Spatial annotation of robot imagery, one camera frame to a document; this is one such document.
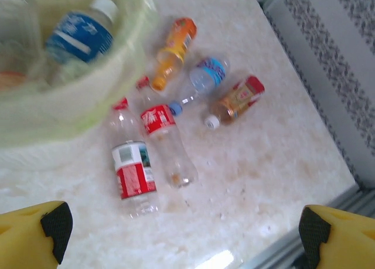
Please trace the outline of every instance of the trash bin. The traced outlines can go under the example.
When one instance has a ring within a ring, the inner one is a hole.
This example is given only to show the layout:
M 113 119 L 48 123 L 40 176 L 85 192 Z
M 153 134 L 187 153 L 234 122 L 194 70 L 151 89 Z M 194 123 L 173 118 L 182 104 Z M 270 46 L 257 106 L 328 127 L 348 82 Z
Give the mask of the trash bin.
M 92 0 L 35 0 L 45 40 L 64 14 Z M 155 26 L 154 0 L 114 0 L 120 12 L 108 55 L 77 80 L 48 91 L 32 83 L 0 92 L 0 166 L 47 169 L 66 164 L 90 145 L 109 106 L 144 73 L 142 42 Z

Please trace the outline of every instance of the bottle label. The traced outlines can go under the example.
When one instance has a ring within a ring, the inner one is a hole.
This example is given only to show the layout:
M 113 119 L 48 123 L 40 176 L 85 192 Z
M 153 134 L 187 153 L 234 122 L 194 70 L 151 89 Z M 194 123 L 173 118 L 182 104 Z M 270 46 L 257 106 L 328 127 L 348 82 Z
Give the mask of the bottle label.
M 176 125 L 171 110 L 167 105 L 152 107 L 141 114 L 147 133 L 151 134 L 160 128 Z
M 210 75 L 215 82 L 215 87 L 219 86 L 223 79 L 225 79 L 226 72 L 224 66 L 214 58 L 206 58 L 202 60 L 197 67 L 202 68 Z
M 244 82 L 237 83 L 219 103 L 232 111 L 232 117 L 238 118 L 251 107 L 264 93 L 264 86 L 258 78 L 250 76 Z
M 172 30 L 166 40 L 166 47 L 161 52 L 171 52 L 184 61 L 186 51 L 197 32 L 194 21 L 190 18 L 175 20 Z
M 55 27 L 46 48 L 59 63 L 67 62 L 70 55 L 87 63 L 107 52 L 112 41 L 111 33 L 93 18 L 70 12 Z
M 156 191 L 144 142 L 129 142 L 112 149 L 122 199 Z

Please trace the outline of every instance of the bottle cap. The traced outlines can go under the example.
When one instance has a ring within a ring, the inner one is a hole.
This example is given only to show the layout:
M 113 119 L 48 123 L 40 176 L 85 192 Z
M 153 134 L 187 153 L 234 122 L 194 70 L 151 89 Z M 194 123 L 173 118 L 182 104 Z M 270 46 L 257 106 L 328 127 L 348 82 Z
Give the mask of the bottle cap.
M 146 86 L 149 86 L 150 81 L 148 79 L 148 76 L 144 76 L 140 80 L 137 81 L 137 89 L 140 90 Z
M 126 108 L 128 108 L 128 100 L 126 98 L 123 98 L 121 101 L 112 106 L 113 110 L 123 110 Z
M 180 115 L 182 113 L 182 106 L 176 101 L 169 103 L 169 109 L 174 116 Z
M 114 23 L 117 17 L 118 7 L 112 0 L 94 0 L 90 4 L 90 8 L 105 14 L 112 23 Z
M 215 130 L 220 126 L 220 120 L 215 115 L 209 115 L 205 120 L 204 124 L 211 130 Z
M 166 86 L 166 79 L 163 77 L 155 77 L 152 82 L 152 88 L 161 91 Z

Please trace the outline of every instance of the plastic bottle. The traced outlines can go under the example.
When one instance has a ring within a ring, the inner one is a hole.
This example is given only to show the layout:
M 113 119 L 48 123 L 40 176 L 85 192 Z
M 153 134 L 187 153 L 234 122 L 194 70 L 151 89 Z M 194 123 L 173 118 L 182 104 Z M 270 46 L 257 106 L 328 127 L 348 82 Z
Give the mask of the plastic bottle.
M 128 109 L 127 99 L 112 107 L 109 116 L 112 157 L 121 199 L 129 214 L 158 210 L 158 195 L 140 119 Z
M 226 78 L 229 68 L 229 61 L 224 55 L 212 55 L 202 59 L 190 71 L 190 81 L 184 83 L 176 100 L 169 103 L 172 114 L 181 114 L 184 105 L 209 95 Z
M 165 48 L 161 49 L 156 57 L 159 65 L 152 81 L 153 89 L 163 90 L 168 81 L 181 71 L 185 54 L 196 32 L 197 27 L 192 19 L 179 18 L 175 20 Z
M 147 77 L 137 87 L 144 101 L 141 118 L 159 152 L 168 182 L 177 188 L 192 183 L 197 179 L 197 170 L 183 147 L 168 105 L 150 88 Z
M 27 80 L 59 82 L 61 65 L 71 59 L 91 62 L 111 47 L 113 23 L 118 8 L 112 0 L 94 0 L 87 11 L 65 15 L 46 42 L 46 49 L 28 74 Z
M 240 81 L 223 98 L 210 106 L 210 115 L 204 123 L 212 130 L 220 124 L 231 124 L 250 108 L 263 92 L 263 84 L 254 76 Z

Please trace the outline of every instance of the blue bottle cap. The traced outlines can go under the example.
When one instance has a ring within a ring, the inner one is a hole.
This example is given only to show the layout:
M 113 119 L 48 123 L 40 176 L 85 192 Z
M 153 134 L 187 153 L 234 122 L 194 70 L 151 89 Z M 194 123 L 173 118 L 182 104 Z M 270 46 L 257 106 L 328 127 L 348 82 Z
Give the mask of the blue bottle cap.
M 176 101 L 172 101 L 171 103 L 169 103 L 169 109 L 171 110 L 172 115 L 174 116 L 177 116 L 182 113 L 182 107 Z

